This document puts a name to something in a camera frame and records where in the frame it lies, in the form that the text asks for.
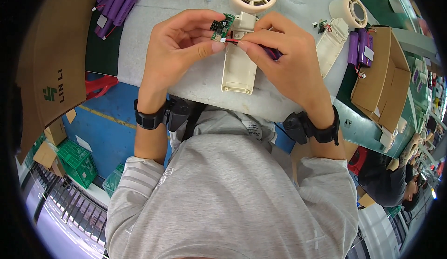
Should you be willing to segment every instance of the red stool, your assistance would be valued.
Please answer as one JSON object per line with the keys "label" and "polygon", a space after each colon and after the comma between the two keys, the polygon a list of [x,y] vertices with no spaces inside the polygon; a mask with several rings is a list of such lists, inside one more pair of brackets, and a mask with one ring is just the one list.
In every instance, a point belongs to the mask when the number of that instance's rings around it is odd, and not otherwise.
{"label": "red stool", "polygon": [[112,76],[103,76],[94,81],[87,80],[88,72],[85,72],[85,92],[87,94],[87,100],[92,98],[98,98],[104,95],[109,88],[118,84],[118,78]]}
{"label": "red stool", "polygon": [[359,146],[357,150],[354,153],[354,156],[351,158],[351,160],[348,162],[348,170],[353,172],[355,175],[358,175],[360,172],[360,169],[362,168],[366,156],[368,155],[368,149]]}

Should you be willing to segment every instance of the circuit board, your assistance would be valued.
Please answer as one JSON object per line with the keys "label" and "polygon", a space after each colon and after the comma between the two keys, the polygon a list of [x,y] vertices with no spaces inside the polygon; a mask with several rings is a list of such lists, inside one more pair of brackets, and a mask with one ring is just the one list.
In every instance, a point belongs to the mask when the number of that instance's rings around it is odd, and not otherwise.
{"label": "circuit board", "polygon": [[328,21],[323,19],[320,19],[318,21],[318,34],[321,34],[325,31],[327,23]]}
{"label": "circuit board", "polygon": [[234,21],[234,15],[232,14],[225,14],[225,20],[222,21],[213,21],[213,24],[210,27],[211,31],[214,31],[213,36],[211,39],[216,42],[220,42],[220,39],[222,37],[226,37],[228,31],[230,31],[230,27],[233,24]]}

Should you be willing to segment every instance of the yellow floor line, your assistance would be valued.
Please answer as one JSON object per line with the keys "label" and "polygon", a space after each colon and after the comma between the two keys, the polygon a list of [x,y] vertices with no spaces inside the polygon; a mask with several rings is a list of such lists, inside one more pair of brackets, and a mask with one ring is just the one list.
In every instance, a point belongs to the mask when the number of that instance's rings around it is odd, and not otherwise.
{"label": "yellow floor line", "polygon": [[95,110],[93,110],[93,109],[91,109],[89,107],[86,107],[86,106],[83,106],[83,105],[79,105],[78,107],[80,107],[83,110],[89,111],[89,112],[91,112],[91,113],[93,113],[93,114],[95,114],[97,116],[100,116],[102,118],[105,118],[105,119],[108,119],[110,121],[116,122],[118,124],[124,125],[126,127],[129,127],[129,128],[132,128],[132,129],[136,129],[137,128],[136,125],[130,124],[129,122],[126,122],[126,121],[119,120],[119,119],[117,119],[115,117],[112,117],[112,116],[108,116],[108,115],[106,115],[106,114],[104,114],[102,112],[95,111]]}

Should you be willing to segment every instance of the blue floor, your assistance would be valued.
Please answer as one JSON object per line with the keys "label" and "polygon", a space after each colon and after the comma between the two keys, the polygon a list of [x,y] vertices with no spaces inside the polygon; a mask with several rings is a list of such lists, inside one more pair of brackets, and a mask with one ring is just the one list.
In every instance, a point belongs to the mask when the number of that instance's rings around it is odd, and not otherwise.
{"label": "blue floor", "polygon": [[[138,87],[118,83],[104,96],[83,103],[84,108],[76,107],[77,114],[71,124],[63,116],[68,138],[76,142],[75,136],[78,136],[90,144],[93,161],[102,178],[107,178],[118,164],[124,164],[133,155],[136,126],[134,100],[137,97]],[[277,133],[276,145],[290,153],[294,142],[280,130]]]}

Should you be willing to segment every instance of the hand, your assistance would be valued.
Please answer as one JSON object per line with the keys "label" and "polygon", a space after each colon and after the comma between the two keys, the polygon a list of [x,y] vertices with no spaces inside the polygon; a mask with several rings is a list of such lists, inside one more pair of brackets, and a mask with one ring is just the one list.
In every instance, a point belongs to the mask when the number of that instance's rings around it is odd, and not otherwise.
{"label": "hand", "polygon": [[[283,56],[275,62],[258,44],[276,48]],[[289,19],[269,12],[255,24],[253,33],[242,38],[239,46],[279,92],[306,111],[321,101],[330,103],[320,74],[315,40]]]}
{"label": "hand", "polygon": [[211,41],[213,31],[209,30],[214,20],[224,19],[225,15],[212,10],[185,10],[154,26],[139,89],[139,111],[156,112],[167,89],[195,61],[225,48],[224,43]]}

